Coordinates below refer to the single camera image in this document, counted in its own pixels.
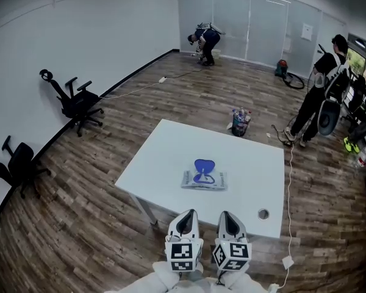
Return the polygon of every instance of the blue object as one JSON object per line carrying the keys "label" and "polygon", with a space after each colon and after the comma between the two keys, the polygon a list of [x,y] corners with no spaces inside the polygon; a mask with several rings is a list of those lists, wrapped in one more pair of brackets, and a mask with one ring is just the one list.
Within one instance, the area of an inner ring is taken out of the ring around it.
{"label": "blue object", "polygon": [[194,182],[206,184],[213,184],[215,182],[214,178],[209,175],[215,167],[215,163],[213,161],[197,159],[194,165],[198,172],[198,174],[194,176]]}

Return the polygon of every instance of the chair armrest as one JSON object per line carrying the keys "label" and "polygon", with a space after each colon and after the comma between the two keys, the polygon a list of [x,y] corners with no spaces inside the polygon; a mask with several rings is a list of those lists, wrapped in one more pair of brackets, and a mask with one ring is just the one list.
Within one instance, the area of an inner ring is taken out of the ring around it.
{"label": "chair armrest", "polygon": [[1,151],[7,150],[10,153],[10,155],[13,156],[13,152],[8,144],[10,142],[10,139],[11,139],[11,136],[8,136],[6,138],[6,140],[4,141],[4,144],[1,147]]}
{"label": "chair armrest", "polygon": [[70,81],[68,81],[65,86],[71,85],[75,80],[77,79],[77,77],[72,78]]}
{"label": "chair armrest", "polygon": [[77,91],[81,91],[81,90],[86,89],[90,84],[92,84],[92,81],[86,82],[84,85],[82,85],[79,88],[77,88]]}
{"label": "chair armrest", "polygon": [[74,94],[73,94],[73,82],[77,79],[77,77],[72,78],[70,81],[68,81],[65,86],[68,87],[69,86],[69,91],[71,93],[71,98],[73,98]]}

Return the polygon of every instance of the black baseboard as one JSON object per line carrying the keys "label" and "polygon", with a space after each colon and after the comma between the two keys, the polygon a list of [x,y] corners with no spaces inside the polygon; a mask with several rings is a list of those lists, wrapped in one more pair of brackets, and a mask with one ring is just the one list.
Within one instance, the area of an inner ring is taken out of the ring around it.
{"label": "black baseboard", "polygon": [[[106,95],[108,95],[111,91],[113,91],[114,89],[118,88],[121,84],[123,84],[125,81],[127,81],[128,79],[130,79],[131,77],[133,77],[134,75],[136,75],[137,73],[141,72],[142,70],[144,70],[145,68],[147,68],[148,66],[150,66],[151,64],[153,64],[154,62],[160,60],[161,58],[165,57],[166,55],[168,55],[169,53],[172,52],[180,52],[179,49],[172,49],[164,54],[162,54],[161,56],[155,58],[154,60],[150,61],[149,63],[145,64],[144,66],[140,67],[138,70],[136,70],[135,72],[131,73],[130,75],[126,76],[124,79],[122,79],[121,81],[117,82],[115,85],[113,85],[110,89],[108,89],[106,92],[104,92],[100,97],[104,97]],[[51,145],[71,126],[74,125],[74,120],[69,121],[63,128],[60,129],[60,131],[54,135],[54,137],[52,139],[49,140],[49,142],[34,156],[34,158],[32,159],[32,163],[36,164],[39,159],[42,157],[42,155],[46,152],[46,150],[48,148],[51,147]],[[16,187],[11,187],[11,189],[8,191],[7,195],[5,196],[5,198],[3,199],[2,203],[0,204],[0,213],[2,212],[2,210],[4,209],[5,205],[7,204],[8,200],[10,199],[10,197],[12,196],[13,192],[16,190]]]}

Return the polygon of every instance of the black pants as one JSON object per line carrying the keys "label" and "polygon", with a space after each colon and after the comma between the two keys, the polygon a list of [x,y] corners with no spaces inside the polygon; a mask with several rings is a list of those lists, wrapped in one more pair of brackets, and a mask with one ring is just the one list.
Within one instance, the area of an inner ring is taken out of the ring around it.
{"label": "black pants", "polygon": [[207,41],[203,47],[203,54],[205,55],[207,63],[209,64],[214,64],[212,50],[215,45],[220,41],[220,39],[220,35],[216,34],[211,40]]}
{"label": "black pants", "polygon": [[351,143],[358,143],[358,141],[364,137],[366,137],[366,117],[364,121],[350,133],[348,136],[348,141]]}
{"label": "black pants", "polygon": [[316,136],[318,132],[317,121],[318,115],[320,113],[321,104],[325,100],[324,88],[313,87],[310,92],[306,95],[303,105],[298,112],[297,119],[292,127],[292,135],[296,136],[301,129],[305,126],[306,122],[315,114],[312,122],[310,123],[308,129],[304,133],[304,141],[310,141],[311,138]]}

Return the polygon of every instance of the desk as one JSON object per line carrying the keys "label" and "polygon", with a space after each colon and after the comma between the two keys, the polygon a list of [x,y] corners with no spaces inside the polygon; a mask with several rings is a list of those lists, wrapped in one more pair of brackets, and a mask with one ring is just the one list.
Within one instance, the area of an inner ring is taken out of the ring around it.
{"label": "desk", "polygon": [[[196,159],[215,162],[227,172],[221,192],[182,189],[183,172]],[[282,149],[228,134],[161,120],[115,184],[131,195],[153,224],[148,202],[180,214],[195,209],[200,221],[218,225],[223,211],[236,215],[248,234],[279,238],[284,205]],[[259,219],[266,209],[270,216]]]}

